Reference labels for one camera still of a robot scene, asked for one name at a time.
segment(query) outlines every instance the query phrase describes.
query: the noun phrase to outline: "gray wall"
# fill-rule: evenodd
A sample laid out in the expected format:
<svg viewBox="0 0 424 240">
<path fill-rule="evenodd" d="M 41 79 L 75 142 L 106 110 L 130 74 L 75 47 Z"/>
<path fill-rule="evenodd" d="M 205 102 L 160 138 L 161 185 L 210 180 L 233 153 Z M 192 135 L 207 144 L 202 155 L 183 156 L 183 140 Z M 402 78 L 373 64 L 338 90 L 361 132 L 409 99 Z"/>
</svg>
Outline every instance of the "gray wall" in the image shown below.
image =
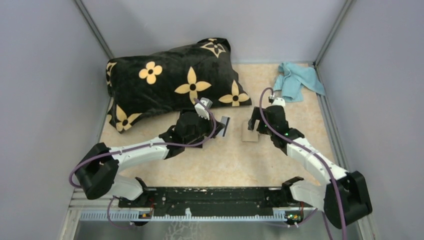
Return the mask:
<svg viewBox="0 0 424 240">
<path fill-rule="evenodd" d="M 424 1 L 357 1 L 320 66 L 382 240 L 423 239 Z"/>
<path fill-rule="evenodd" d="M 345 0 L 84 0 L 115 57 L 227 38 L 234 63 L 313 61 Z"/>
<path fill-rule="evenodd" d="M 106 112 L 107 58 L 71 0 L 3 0 L 0 32 L 0 239 L 54 240 Z"/>
</svg>

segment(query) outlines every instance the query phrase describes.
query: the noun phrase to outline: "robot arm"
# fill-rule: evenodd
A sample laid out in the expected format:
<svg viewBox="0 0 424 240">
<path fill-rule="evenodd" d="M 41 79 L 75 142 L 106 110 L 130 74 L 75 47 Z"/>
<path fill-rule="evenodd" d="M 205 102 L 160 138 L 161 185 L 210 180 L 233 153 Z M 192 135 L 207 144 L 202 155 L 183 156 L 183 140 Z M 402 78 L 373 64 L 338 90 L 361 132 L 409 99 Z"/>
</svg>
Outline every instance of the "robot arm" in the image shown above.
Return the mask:
<svg viewBox="0 0 424 240">
<path fill-rule="evenodd" d="M 294 177 L 282 184 L 282 194 L 288 203 L 304 202 L 325 213 L 328 220 L 341 229 L 341 220 L 338 202 L 330 175 L 322 162 L 315 156 L 319 155 L 328 165 L 334 176 L 341 196 L 342 207 L 346 224 L 351 224 L 372 212 L 370 196 L 364 176 L 358 171 L 349 172 L 337 166 L 318 150 L 316 150 L 299 130 L 290 128 L 284 112 L 285 101 L 282 98 L 270 98 L 272 105 L 263 110 L 269 125 L 280 135 L 300 144 L 311 152 L 292 142 L 288 142 L 274 134 L 262 120 L 260 109 L 255 107 L 249 121 L 249 130 L 253 130 L 256 120 L 259 120 L 257 131 L 260 134 L 270 135 L 274 146 L 284 154 L 300 162 L 303 167 L 318 180 L 320 185 L 304 181 L 301 177 Z"/>
<path fill-rule="evenodd" d="M 172 158 L 182 153 L 188 144 L 199 143 L 210 134 L 215 137 L 224 124 L 216 122 L 216 130 L 212 133 L 213 123 L 205 109 L 210 108 L 212 102 L 207 98 L 200 102 L 203 105 L 197 103 L 195 110 L 181 112 L 176 125 L 149 141 L 110 148 L 103 142 L 94 145 L 80 163 L 95 156 L 101 157 L 75 171 L 87 199 L 94 200 L 107 194 L 128 201 L 145 201 L 139 199 L 148 191 L 144 182 L 118 173 L 145 162 Z"/>
</svg>

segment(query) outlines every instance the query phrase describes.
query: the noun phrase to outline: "flower pattern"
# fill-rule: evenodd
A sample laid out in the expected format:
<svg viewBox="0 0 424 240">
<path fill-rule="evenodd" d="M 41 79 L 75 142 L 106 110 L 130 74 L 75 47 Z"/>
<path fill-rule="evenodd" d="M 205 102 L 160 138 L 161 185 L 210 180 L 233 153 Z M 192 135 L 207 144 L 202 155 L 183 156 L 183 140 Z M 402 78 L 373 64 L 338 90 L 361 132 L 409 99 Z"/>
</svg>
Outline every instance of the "flower pattern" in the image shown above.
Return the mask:
<svg viewBox="0 0 424 240">
<path fill-rule="evenodd" d="M 110 123 L 112 120 L 112 107 L 114 106 L 114 98 L 110 98 L 109 106 L 107 107 L 106 123 Z"/>
<path fill-rule="evenodd" d="M 190 101 L 195 104 L 195 99 L 198 98 L 198 92 L 204 91 L 211 86 L 209 82 L 197 81 L 195 70 L 190 67 L 187 74 L 188 84 L 183 84 L 175 89 L 177 94 L 189 93 Z"/>
<path fill-rule="evenodd" d="M 131 123 L 134 122 L 136 118 L 138 118 L 141 113 L 134 113 L 127 117 L 127 114 L 122 110 L 122 108 L 117 104 L 116 105 L 116 118 L 118 121 L 116 122 L 116 130 L 121 132 L 122 130 L 127 130 L 131 128 Z"/>
<path fill-rule="evenodd" d="M 108 86 L 112 87 L 112 83 L 111 83 L 111 72 L 112 72 L 112 68 L 116 65 L 116 62 L 108 62 L 106 65 L 106 83 Z"/>
<path fill-rule="evenodd" d="M 219 98 L 221 103 L 229 104 L 232 103 L 233 107 L 240 106 L 240 102 L 249 100 L 250 97 L 246 93 L 239 94 L 239 85 L 235 80 L 232 81 L 231 94 L 227 94 Z"/>
<path fill-rule="evenodd" d="M 156 65 L 154 61 L 149 61 L 146 68 L 143 68 L 138 73 L 141 79 L 146 79 L 148 84 L 156 83 L 156 76 L 162 73 L 162 66 Z"/>
<path fill-rule="evenodd" d="M 221 53 L 226 53 L 224 47 L 221 45 L 221 43 L 217 43 L 216 38 L 209 38 L 210 42 L 206 43 L 205 45 L 201 46 L 203 49 L 207 49 L 211 51 L 217 58 L 220 57 Z"/>
</svg>

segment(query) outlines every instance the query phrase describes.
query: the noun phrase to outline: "blue towel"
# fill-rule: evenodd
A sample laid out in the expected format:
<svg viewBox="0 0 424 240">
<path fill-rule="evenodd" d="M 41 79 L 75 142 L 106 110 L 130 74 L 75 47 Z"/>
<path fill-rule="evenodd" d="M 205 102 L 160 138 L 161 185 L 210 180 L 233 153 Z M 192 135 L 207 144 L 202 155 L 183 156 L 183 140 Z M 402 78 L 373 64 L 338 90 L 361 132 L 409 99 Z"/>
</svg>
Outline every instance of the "blue towel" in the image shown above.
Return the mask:
<svg viewBox="0 0 424 240">
<path fill-rule="evenodd" d="M 306 86 L 317 94 L 325 95 L 324 86 L 318 81 L 315 69 L 299 66 L 292 62 L 283 62 L 278 66 L 279 75 L 274 84 L 274 91 L 281 91 L 282 98 L 288 103 L 304 100 L 301 89 Z"/>
</svg>

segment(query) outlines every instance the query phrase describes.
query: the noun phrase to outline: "black pillow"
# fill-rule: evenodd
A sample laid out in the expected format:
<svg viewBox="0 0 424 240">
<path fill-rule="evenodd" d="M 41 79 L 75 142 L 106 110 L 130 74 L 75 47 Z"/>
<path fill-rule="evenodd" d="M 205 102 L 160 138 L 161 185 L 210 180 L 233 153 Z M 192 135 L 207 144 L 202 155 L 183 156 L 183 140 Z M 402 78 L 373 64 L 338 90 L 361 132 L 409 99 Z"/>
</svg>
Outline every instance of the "black pillow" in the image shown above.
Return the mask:
<svg viewBox="0 0 424 240">
<path fill-rule="evenodd" d="M 111 59 L 106 66 L 113 97 L 109 123 L 122 133 L 143 118 L 193 109 L 194 98 L 212 100 L 213 108 L 252 105 L 230 51 L 225 38 L 207 38 L 149 56 Z"/>
</svg>

